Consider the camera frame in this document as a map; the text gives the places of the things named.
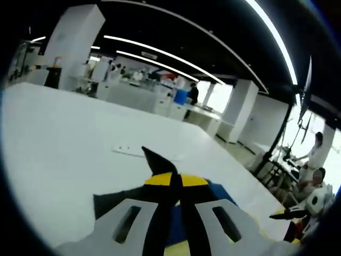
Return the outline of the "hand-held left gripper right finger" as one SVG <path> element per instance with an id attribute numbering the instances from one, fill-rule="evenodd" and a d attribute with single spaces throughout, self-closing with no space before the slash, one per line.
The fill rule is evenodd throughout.
<path id="1" fill-rule="evenodd" d="M 182 218 L 191 255 L 296 255 L 300 245 L 274 241 L 228 199 L 218 199 L 198 176 L 177 175 Z"/>

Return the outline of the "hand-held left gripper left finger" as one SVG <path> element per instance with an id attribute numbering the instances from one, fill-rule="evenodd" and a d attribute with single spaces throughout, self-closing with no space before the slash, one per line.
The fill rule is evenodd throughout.
<path id="1" fill-rule="evenodd" d="M 179 200 L 179 174 L 154 175 L 96 212 L 93 231 L 56 248 L 58 255 L 163 255 Z"/>

